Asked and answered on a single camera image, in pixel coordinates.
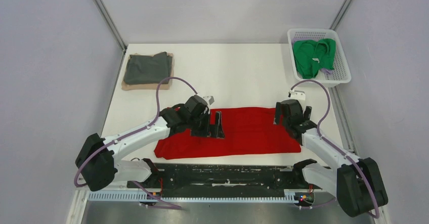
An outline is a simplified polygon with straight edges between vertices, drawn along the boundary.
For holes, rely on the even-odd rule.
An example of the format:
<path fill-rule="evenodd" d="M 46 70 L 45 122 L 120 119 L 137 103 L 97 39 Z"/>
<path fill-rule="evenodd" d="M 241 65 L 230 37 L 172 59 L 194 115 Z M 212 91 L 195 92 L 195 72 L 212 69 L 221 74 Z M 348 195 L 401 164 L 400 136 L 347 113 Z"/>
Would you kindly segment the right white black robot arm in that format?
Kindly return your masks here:
<path fill-rule="evenodd" d="M 290 137 L 312 151 L 327 166 L 307 159 L 293 166 L 292 181 L 304 188 L 313 184 L 330 193 L 350 217 L 371 211 L 389 202 L 378 164 L 372 158 L 360 158 L 347 152 L 321 135 L 310 120 L 312 108 L 302 108 L 300 102 L 288 99 L 278 102 L 274 123 L 282 125 Z"/>

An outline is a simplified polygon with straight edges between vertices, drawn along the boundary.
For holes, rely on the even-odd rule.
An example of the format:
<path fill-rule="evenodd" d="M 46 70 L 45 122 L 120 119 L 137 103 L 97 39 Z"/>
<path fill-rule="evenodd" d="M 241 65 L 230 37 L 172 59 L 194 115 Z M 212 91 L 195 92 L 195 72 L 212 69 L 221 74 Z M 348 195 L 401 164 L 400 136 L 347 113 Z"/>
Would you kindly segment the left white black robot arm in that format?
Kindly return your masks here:
<path fill-rule="evenodd" d="M 87 137 L 76 160 L 77 176 L 82 176 L 91 191 L 99 191 L 112 182 L 137 181 L 153 187 L 159 174 L 150 160 L 124 158 L 134 151 L 187 130 L 199 138 L 224 139 L 222 113 L 210 108 L 212 96 L 191 96 L 186 103 L 162 109 L 157 116 L 123 133 L 102 138 L 97 133 Z"/>

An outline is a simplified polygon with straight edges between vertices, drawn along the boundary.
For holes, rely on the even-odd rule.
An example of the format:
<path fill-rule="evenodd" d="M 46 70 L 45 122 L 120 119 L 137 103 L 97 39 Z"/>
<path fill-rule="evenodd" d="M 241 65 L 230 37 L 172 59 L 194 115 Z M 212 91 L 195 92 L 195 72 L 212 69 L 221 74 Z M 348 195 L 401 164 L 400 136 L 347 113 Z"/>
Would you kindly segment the red t-shirt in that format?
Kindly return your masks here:
<path fill-rule="evenodd" d="M 275 108 L 219 109 L 224 139 L 200 138 L 189 130 L 159 140 L 154 154 L 167 160 L 248 154 L 299 153 L 300 144 L 274 124 Z"/>

